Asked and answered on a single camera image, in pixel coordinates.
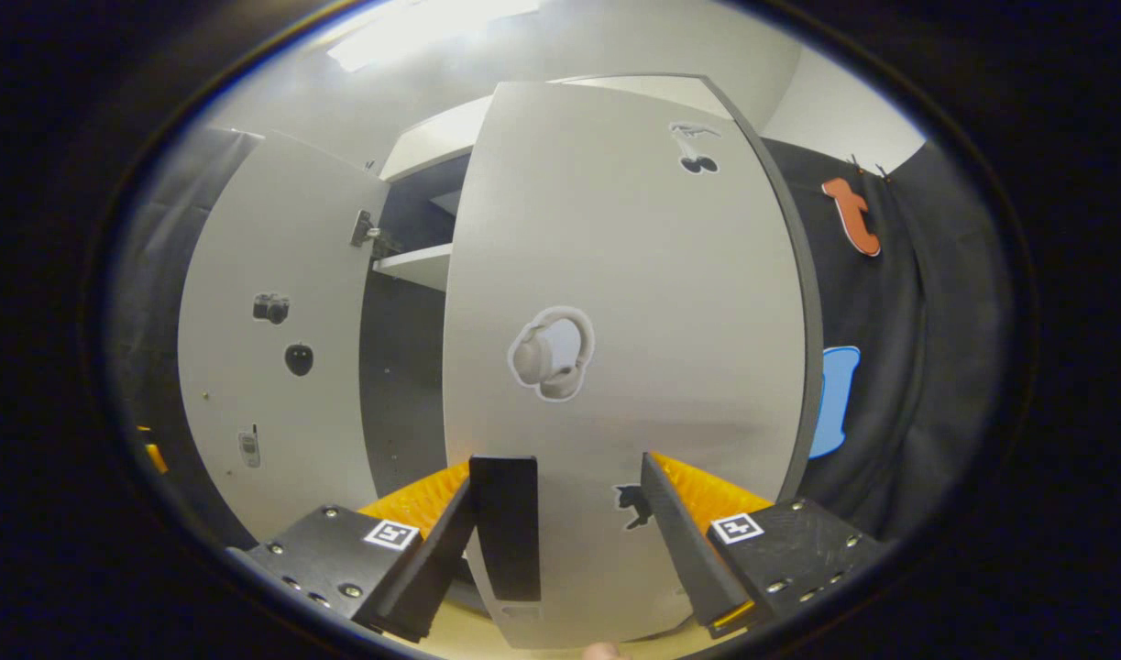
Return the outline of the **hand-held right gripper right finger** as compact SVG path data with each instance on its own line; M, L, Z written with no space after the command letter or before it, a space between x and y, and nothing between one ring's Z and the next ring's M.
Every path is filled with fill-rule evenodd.
M769 628L870 571L884 543L818 502L772 502L661 454L640 486L691 610L711 638Z

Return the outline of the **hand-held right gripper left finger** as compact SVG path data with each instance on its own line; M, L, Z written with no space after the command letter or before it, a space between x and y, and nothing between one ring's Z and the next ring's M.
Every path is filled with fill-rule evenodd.
M363 509L316 506L245 551L245 567L334 617L418 643L473 529L460 461Z

